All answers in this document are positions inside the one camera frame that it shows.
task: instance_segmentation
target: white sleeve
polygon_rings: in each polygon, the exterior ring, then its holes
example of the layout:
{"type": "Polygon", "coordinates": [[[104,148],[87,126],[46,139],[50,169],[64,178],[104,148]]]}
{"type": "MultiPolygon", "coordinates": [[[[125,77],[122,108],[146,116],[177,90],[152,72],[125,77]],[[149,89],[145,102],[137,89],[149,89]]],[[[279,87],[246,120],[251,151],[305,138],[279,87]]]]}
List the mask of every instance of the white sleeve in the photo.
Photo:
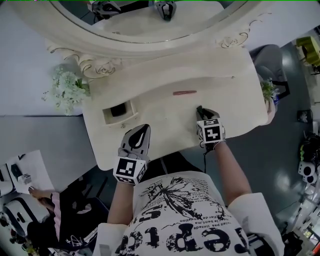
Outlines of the white sleeve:
{"type": "Polygon", "coordinates": [[[127,225],[101,223],[92,256],[110,256],[122,242],[127,225]]]}
{"type": "Polygon", "coordinates": [[[274,255],[284,255],[285,245],[262,193],[239,196],[228,210],[246,234],[259,235],[272,248],[274,255]]]}

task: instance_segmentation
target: mirror frame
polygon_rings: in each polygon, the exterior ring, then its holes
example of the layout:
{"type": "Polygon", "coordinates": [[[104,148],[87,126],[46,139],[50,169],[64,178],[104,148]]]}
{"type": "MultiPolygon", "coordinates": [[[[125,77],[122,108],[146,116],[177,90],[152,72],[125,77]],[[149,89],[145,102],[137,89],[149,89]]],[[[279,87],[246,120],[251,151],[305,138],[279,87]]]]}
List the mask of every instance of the mirror frame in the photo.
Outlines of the mirror frame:
{"type": "Polygon", "coordinates": [[[202,31],[158,42],[148,42],[149,38],[142,36],[126,36],[106,31],[93,33],[89,24],[80,19],[76,21],[78,18],[66,9],[63,10],[58,2],[13,1],[10,4],[30,27],[63,48],[112,58],[156,58],[187,51],[199,43],[221,41],[250,24],[272,2],[235,1],[213,17],[218,22],[202,31]]]}

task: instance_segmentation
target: chair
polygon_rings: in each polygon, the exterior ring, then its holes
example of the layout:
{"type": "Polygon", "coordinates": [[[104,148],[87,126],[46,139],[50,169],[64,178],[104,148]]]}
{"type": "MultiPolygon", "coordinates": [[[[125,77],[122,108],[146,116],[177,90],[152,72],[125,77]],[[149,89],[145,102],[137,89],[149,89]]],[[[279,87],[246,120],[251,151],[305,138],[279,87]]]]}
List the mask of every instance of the chair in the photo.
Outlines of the chair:
{"type": "Polygon", "coordinates": [[[259,80],[272,80],[272,83],[281,92],[278,99],[283,99],[290,94],[286,75],[283,70],[283,56],[281,48],[275,44],[264,46],[258,51],[250,53],[259,80]]]}

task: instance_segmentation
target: white graphic t-shirt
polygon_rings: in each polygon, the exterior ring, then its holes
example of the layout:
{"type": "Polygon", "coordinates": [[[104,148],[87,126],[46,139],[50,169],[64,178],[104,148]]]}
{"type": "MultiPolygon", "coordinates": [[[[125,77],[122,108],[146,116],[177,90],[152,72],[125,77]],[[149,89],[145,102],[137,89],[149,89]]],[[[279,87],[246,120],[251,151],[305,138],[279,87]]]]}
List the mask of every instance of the white graphic t-shirt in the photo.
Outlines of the white graphic t-shirt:
{"type": "Polygon", "coordinates": [[[246,194],[226,209],[211,178],[185,171],[134,187],[133,220],[102,223],[94,256],[250,255],[246,234],[267,241],[275,255],[284,245],[261,193],[246,194]]]}

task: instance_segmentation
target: white flower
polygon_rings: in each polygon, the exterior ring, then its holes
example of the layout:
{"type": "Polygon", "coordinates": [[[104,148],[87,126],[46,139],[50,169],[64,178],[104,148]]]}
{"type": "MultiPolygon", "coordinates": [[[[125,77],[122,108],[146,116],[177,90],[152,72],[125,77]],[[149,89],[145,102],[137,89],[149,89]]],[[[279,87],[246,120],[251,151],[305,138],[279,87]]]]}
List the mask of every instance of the white flower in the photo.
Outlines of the white flower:
{"type": "Polygon", "coordinates": [[[43,93],[42,99],[46,101],[50,98],[56,108],[64,110],[66,116],[71,116],[74,106],[80,106],[90,95],[89,86],[83,84],[76,74],[64,71],[61,66],[55,70],[52,81],[51,89],[43,93]]]}

